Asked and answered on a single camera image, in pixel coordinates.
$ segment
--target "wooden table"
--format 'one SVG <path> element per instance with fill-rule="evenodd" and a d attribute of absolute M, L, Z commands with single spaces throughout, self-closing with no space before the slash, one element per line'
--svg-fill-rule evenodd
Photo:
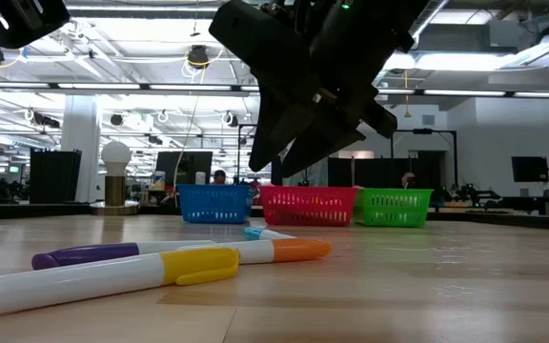
<path fill-rule="evenodd" d="M 0 274 L 28 271 L 36 252 L 236 241 L 241 228 L 163 215 L 0 220 Z M 549 342 L 549 231 L 457 222 L 278 230 L 328 239 L 333 253 L 243 266 L 211 284 L 3 315 L 0 342 Z"/>

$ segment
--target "basket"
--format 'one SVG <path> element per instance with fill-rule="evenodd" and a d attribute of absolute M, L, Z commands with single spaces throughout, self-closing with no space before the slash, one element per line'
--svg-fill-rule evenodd
<path fill-rule="evenodd" d="M 354 220 L 367 226 L 413 227 L 425 225 L 432 190 L 361 189 Z"/>
<path fill-rule="evenodd" d="M 357 189 L 336 187 L 260 188 L 264 219 L 271 225 L 347 226 Z"/>
<path fill-rule="evenodd" d="M 252 212 L 249 186 L 179 185 L 183 220 L 190 223 L 243 224 Z"/>

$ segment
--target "ceiling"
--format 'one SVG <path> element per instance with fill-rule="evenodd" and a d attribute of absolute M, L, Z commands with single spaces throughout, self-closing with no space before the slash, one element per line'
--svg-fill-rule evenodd
<path fill-rule="evenodd" d="M 87 17 L 73 18 L 73 21 L 63 29 L 30 44 L 25 50 L 4 50 L 5 61 L 2 65 L 8 67 L 0 69 L 0 82 L 256 85 L 249 68 L 209 34 L 208 27 L 211 20 L 194 20 L 193 18 L 193 16 L 200 18 L 213 15 L 214 9 L 221 1 L 68 0 L 66 3 L 70 9 L 83 9 L 72 10 L 72 13 L 86 13 Z M 91 9 L 101 6 L 104 9 L 85 10 L 82 8 L 85 6 Z M 185 13 L 183 15 L 186 18 L 167 18 L 162 12 L 169 16 L 174 17 L 174 15 L 170 11 L 162 10 L 156 15 L 156 7 L 166 6 L 181 9 L 174 14 Z M 536 39 L 530 31 L 542 30 L 549 25 L 549 18 L 543 21 L 538 20 L 543 15 L 549 15 L 548 13 L 549 1 L 546 0 L 450 0 L 438 14 L 431 18 L 431 25 L 420 35 L 417 47 L 422 50 L 411 52 L 411 59 L 414 59 L 413 66 L 407 69 L 389 68 L 378 77 L 375 84 L 381 88 L 549 90 L 549 70 L 543 68 L 513 68 L 507 71 L 433 71 L 417 68 L 414 64 L 415 61 L 420 61 L 423 55 L 433 52 L 425 50 L 429 49 L 424 48 L 426 44 L 444 46 L 452 45 L 453 41 L 463 40 L 462 37 L 454 39 L 443 36 L 441 30 L 437 30 L 437 27 L 442 25 L 447 26 L 444 31 L 461 31 L 455 29 L 466 27 L 468 30 L 463 34 L 474 34 L 474 31 L 480 30 L 477 34 L 483 35 L 483 31 L 489 30 L 494 22 L 512 24 L 515 30 L 513 38 L 517 38 L 518 43 L 515 43 L 514 47 L 508 47 L 510 50 L 499 49 L 503 51 L 499 55 L 513 56 L 523 49 L 520 46 L 522 42 L 526 41 L 529 42 L 526 44 L 531 45 L 530 41 Z M 533 18 L 527 22 L 529 24 L 525 24 L 530 25 L 529 27 L 518 25 L 518 20 L 528 18 Z M 491 33 L 490 38 L 499 39 L 499 36 Z M 213 61 L 205 72 L 198 72 L 188 67 L 186 53 L 194 45 L 206 46 L 210 60 Z M 527 82 L 527 79 L 538 81 Z M 97 101 L 104 115 L 102 144 L 114 139 L 136 150 L 142 148 L 145 151 L 150 149 L 156 151 L 163 147 L 150 144 L 140 135 L 137 137 L 115 135 L 117 132 L 139 130 L 148 130 L 156 135 L 159 133 L 183 135 L 188 132 L 188 127 L 193 134 L 201 132 L 206 136 L 215 137 L 217 134 L 226 134 L 234 137 L 234 134 L 237 134 L 237 128 L 230 128 L 224 124 L 227 114 L 235 115 L 243 124 L 256 123 L 258 118 L 259 96 L 254 93 L 241 95 L 98 95 Z M 405 101 L 405 96 L 389 96 L 383 102 L 396 105 Z M 438 105 L 444 111 L 457 101 L 458 99 L 451 100 L 445 97 L 413 98 L 413 104 Z M 28 109 L 50 116 L 64 125 L 64 107 L 65 94 L 62 93 L 0 91 L 0 131 L 41 131 L 42 128 L 34 126 L 27 120 L 30 116 Z M 194 107 L 196 108 L 195 119 L 189 126 Z M 141 124 L 115 127 L 110 122 L 114 114 L 125 117 L 133 115 L 133 120 L 136 122 L 136 118 L 140 118 Z M 56 148 L 59 142 L 60 133 L 58 132 L 31 136 L 0 135 L 0 149 L 4 151 L 8 151 L 10 146 L 17 147 L 16 149 L 22 153 L 31 146 Z M 166 140 L 164 147 L 178 149 L 183 143 L 183 137 L 176 137 Z M 249 149 L 251 144 L 250 137 L 245 149 Z M 188 149 L 219 151 L 228 148 L 229 151 L 224 153 L 225 158 L 220 156 L 222 159 L 216 163 L 228 164 L 230 170 L 234 166 L 232 160 L 236 154 L 236 150 L 233 149 L 235 145 L 234 138 L 191 138 L 186 143 Z M 244 159 L 247 159 L 247 154 L 244 153 L 244 155 Z"/>

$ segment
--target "purple marker cap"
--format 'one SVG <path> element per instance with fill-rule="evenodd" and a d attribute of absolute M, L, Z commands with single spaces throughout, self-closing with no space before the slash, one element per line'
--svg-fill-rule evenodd
<path fill-rule="evenodd" d="M 58 263 L 56 257 L 52 256 L 49 253 L 38 253 L 30 261 L 30 264 L 33 266 L 33 269 L 35 271 L 60 267 L 60 264 Z"/>

